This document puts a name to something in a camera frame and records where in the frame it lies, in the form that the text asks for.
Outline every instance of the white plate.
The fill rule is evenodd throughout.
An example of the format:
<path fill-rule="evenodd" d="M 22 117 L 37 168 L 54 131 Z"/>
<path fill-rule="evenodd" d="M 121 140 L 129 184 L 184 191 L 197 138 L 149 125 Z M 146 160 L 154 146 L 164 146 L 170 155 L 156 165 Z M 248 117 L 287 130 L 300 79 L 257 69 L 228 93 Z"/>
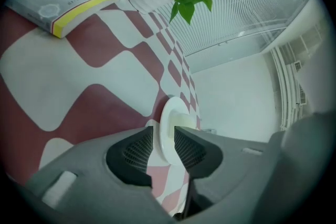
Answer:
<path fill-rule="evenodd" d="M 189 110 L 179 97 L 171 97 L 163 108 L 160 119 L 160 147 L 163 156 L 172 165 L 182 165 L 175 151 L 174 129 L 183 126 L 196 129 L 195 120 L 189 115 Z"/>

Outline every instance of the white dish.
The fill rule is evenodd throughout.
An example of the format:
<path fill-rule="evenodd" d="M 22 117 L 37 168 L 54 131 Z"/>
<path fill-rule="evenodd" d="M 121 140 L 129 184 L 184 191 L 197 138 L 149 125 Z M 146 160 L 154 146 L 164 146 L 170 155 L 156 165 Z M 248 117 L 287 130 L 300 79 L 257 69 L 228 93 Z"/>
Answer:
<path fill-rule="evenodd" d="M 183 126 L 196 129 L 195 120 L 189 115 L 189 110 L 179 97 L 171 97 L 163 108 L 160 119 L 160 147 L 163 156 L 172 165 L 182 165 L 175 151 L 174 129 Z"/>

